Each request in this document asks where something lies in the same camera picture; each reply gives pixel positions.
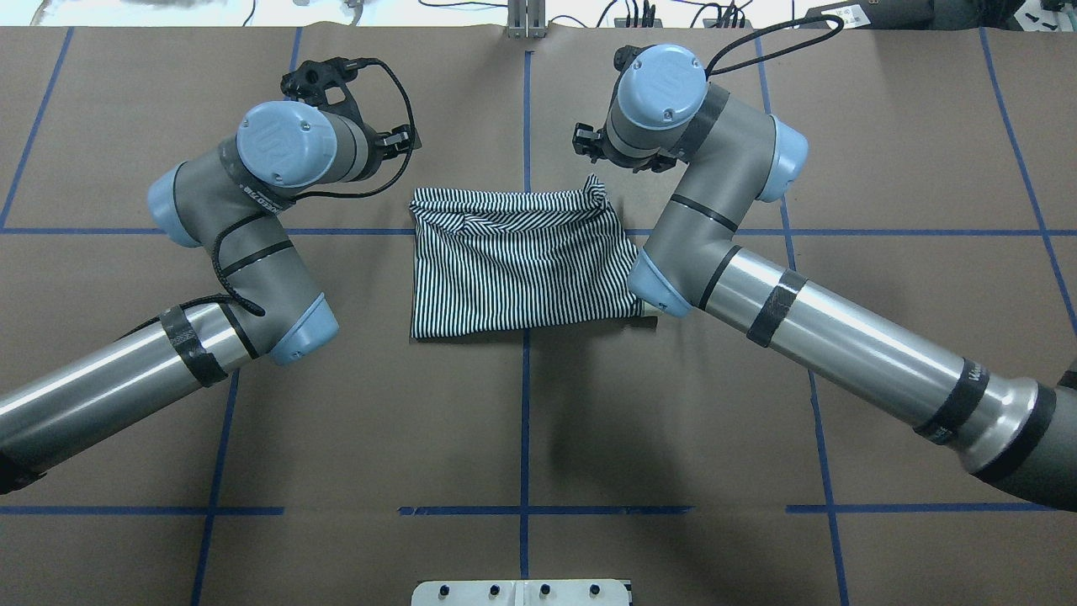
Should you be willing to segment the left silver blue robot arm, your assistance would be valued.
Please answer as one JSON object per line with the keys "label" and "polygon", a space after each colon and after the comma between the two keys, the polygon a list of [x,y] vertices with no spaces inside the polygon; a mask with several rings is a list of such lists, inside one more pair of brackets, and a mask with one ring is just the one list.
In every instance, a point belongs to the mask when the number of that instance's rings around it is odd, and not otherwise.
{"label": "left silver blue robot arm", "polygon": [[414,112],[380,130],[353,108],[270,100],[250,108],[216,147],[178,163],[146,191],[170,241],[204,253],[215,290],[169,306],[113,342],[3,396],[3,492],[255,360],[286,365],[338,330],[326,292],[281,215],[319,185],[361,183],[408,163]]}

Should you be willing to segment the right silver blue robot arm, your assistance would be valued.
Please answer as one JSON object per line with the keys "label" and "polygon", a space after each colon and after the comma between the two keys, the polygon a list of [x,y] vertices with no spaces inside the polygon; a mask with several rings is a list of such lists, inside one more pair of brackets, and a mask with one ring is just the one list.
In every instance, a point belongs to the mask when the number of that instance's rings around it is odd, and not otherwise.
{"label": "right silver blue robot arm", "polygon": [[686,170],[627,287],[662,313],[700,310],[899,419],[1016,498],[1076,507],[1074,382],[1004,377],[735,241],[751,205],[777,202],[805,168],[803,133],[708,80],[691,50],[626,45],[601,127],[578,123],[590,160]]}

